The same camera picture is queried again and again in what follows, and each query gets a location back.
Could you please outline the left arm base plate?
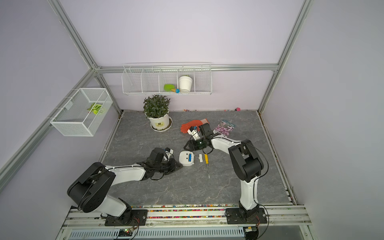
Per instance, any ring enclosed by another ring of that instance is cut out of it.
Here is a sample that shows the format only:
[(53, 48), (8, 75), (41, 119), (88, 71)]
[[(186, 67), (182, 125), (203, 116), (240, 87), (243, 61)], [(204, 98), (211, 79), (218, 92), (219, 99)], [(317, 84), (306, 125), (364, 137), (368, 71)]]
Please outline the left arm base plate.
[(126, 210), (120, 217), (108, 215), (105, 221), (107, 227), (144, 226), (147, 221), (148, 210)]

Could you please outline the white alarm device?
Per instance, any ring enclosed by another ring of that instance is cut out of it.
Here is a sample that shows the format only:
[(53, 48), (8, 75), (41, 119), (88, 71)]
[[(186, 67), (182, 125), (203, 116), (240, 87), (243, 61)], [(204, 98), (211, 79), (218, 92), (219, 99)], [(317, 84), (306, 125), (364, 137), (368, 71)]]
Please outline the white alarm device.
[[(192, 161), (189, 162), (189, 154), (192, 154)], [(195, 154), (190, 151), (182, 151), (179, 155), (179, 163), (183, 165), (183, 167), (191, 167), (195, 163)]]

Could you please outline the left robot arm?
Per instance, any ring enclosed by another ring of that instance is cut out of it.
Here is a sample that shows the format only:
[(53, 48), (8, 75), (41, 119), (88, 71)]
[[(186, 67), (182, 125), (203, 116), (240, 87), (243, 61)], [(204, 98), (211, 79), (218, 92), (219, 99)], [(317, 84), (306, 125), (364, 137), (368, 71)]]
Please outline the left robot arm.
[(156, 173), (166, 176), (182, 167), (169, 148), (155, 148), (145, 161), (127, 166), (106, 166), (95, 162), (70, 185), (67, 195), (77, 204), (78, 210), (84, 213), (100, 212), (121, 219), (131, 207), (125, 201), (108, 194), (112, 186), (154, 180)]

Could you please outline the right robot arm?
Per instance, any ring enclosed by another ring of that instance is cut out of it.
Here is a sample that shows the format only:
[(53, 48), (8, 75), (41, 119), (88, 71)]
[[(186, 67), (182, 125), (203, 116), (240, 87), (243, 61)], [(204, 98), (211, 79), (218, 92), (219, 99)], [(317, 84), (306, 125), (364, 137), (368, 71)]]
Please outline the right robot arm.
[(230, 156), (235, 174), (241, 181), (239, 211), (247, 217), (257, 214), (261, 206), (257, 199), (257, 187), (264, 163), (252, 142), (232, 140), (211, 130), (208, 123), (190, 127), (187, 133), (191, 139), (184, 146), (185, 150), (194, 152), (211, 148)]

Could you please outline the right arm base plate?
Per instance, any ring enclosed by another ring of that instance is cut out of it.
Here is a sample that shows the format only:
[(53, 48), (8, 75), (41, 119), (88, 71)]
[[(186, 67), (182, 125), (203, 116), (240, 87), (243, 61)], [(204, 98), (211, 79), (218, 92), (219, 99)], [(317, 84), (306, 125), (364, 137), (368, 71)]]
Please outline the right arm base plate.
[(249, 211), (242, 208), (230, 208), (225, 210), (225, 217), (229, 225), (260, 225), (268, 222), (267, 214), (262, 208), (254, 208)]

